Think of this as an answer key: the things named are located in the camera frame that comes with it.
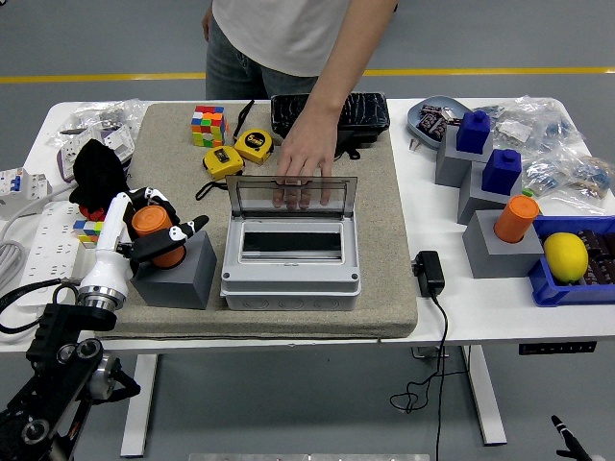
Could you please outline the person's left hand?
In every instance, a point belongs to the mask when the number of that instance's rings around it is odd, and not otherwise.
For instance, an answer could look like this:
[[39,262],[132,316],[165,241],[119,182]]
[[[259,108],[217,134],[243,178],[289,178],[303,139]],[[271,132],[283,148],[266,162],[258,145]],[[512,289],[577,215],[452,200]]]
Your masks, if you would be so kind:
[[276,177],[279,180],[332,175],[337,142],[335,122],[299,117],[283,141]]

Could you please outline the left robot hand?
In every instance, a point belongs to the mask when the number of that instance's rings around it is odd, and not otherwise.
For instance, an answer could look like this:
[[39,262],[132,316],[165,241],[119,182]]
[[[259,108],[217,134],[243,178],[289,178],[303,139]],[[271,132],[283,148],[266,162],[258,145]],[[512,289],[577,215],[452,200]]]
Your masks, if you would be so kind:
[[185,243],[209,221],[201,215],[182,223],[175,208],[155,188],[117,194],[111,201],[95,249],[95,263],[82,279],[77,304],[121,308],[128,280],[141,263],[171,269],[183,262]]

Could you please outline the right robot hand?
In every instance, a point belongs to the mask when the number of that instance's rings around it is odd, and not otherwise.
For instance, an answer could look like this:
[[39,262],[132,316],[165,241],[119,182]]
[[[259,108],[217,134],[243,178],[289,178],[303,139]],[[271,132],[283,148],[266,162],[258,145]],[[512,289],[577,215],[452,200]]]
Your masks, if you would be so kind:
[[558,449],[555,452],[557,456],[577,461],[592,461],[598,459],[597,455],[590,455],[584,449],[573,432],[556,415],[551,415],[551,421],[566,446],[566,449]]

